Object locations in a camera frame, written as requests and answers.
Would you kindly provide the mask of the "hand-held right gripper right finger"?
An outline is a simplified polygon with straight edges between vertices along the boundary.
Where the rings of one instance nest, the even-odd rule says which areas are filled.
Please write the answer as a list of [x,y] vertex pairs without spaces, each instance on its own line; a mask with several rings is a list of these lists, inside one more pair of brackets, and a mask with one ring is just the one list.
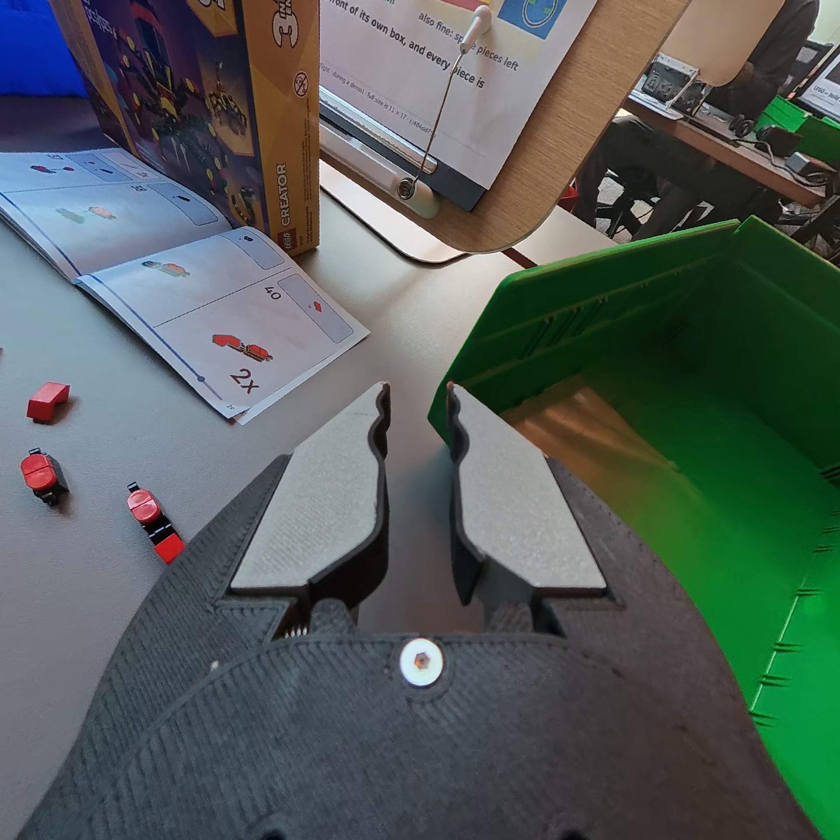
[[543,452],[447,384],[451,564],[484,632],[561,632],[556,609],[608,609],[608,582]]

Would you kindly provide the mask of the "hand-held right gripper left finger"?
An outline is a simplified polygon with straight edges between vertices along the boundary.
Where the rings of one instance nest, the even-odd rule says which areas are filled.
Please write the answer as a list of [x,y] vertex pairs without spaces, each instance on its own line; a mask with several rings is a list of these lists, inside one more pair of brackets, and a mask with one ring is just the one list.
[[377,382],[290,455],[230,589],[355,610],[388,567],[391,387]]

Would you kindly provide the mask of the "blue plastic bin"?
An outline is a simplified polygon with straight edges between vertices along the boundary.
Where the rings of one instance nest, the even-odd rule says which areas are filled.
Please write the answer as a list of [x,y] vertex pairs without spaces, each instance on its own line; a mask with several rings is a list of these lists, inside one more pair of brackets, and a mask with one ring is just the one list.
[[88,96],[47,1],[1,2],[1,94]]

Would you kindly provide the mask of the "red and black brick assembly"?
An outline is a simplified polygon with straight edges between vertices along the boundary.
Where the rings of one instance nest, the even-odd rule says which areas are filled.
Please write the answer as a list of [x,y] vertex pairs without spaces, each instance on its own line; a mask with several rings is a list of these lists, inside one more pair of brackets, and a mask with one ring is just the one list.
[[26,486],[49,507],[58,506],[69,492],[58,461],[41,448],[30,449],[19,468]]
[[128,492],[127,505],[133,518],[148,536],[155,553],[165,564],[171,564],[184,550],[183,540],[149,490],[133,482],[128,485]]

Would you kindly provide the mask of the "large green plastic bin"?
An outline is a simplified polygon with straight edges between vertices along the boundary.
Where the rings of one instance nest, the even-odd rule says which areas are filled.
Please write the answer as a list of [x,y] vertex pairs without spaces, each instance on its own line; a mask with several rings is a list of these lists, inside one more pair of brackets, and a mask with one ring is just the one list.
[[502,281],[462,385],[665,563],[756,732],[838,838],[838,268],[751,218]]

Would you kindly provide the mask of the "open instruction booklet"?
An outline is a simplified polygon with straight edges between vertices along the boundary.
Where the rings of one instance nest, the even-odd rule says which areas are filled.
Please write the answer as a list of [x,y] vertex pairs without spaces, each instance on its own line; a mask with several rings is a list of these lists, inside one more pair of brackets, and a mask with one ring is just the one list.
[[268,236],[120,147],[1,153],[2,219],[245,424],[369,330]]

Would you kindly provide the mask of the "red sloped brick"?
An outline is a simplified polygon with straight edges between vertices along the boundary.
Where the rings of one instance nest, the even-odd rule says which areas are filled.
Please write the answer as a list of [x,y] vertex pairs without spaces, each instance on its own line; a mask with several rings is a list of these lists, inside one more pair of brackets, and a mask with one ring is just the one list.
[[50,424],[58,406],[67,403],[69,396],[69,384],[48,381],[28,399],[26,417],[38,424]]

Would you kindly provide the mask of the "wooden background desk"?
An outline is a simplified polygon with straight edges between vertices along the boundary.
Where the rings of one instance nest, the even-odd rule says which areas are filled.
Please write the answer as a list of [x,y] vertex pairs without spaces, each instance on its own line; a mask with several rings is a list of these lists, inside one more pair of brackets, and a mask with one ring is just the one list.
[[668,119],[630,98],[625,100],[619,112],[633,114],[651,128],[678,139],[789,201],[804,207],[816,207],[826,200],[824,185],[814,186],[796,181],[782,164],[772,164],[768,155],[758,152],[748,143],[730,143],[692,122]]

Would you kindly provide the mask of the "yellow and purple toy box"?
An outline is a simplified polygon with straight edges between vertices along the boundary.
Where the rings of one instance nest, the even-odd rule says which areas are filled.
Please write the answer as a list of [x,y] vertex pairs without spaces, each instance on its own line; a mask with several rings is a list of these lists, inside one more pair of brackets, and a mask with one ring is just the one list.
[[319,2],[49,5],[110,139],[290,255],[319,246]]

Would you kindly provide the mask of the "printed instruction sheet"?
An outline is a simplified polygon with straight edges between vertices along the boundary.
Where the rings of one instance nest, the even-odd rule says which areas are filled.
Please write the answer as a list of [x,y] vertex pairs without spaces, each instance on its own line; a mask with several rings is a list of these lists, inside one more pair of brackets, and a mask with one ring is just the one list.
[[417,173],[476,8],[489,31],[462,59],[418,183],[472,211],[492,187],[595,1],[320,3],[322,109]]

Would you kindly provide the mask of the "black headphones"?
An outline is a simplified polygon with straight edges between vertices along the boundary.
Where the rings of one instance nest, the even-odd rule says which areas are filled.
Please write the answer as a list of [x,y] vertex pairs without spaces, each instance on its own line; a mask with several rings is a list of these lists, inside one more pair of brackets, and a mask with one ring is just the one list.
[[737,142],[770,145],[770,136],[778,127],[774,123],[757,126],[757,123],[738,114],[728,123],[728,131]]

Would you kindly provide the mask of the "small green background bin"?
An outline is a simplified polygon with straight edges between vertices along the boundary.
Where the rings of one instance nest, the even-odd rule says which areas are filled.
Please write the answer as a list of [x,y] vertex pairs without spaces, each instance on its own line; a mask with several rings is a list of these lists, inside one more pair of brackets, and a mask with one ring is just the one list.
[[794,104],[793,101],[776,96],[760,114],[755,133],[766,125],[778,127],[800,136],[796,152],[808,154],[827,164],[839,159],[839,122],[832,118],[815,115]]

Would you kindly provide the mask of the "rounded wooden background divider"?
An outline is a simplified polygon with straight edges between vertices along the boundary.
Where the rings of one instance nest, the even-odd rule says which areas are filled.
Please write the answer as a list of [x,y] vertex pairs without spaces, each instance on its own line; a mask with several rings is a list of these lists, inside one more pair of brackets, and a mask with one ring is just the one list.
[[698,69],[714,88],[738,75],[783,1],[692,1],[659,52]]

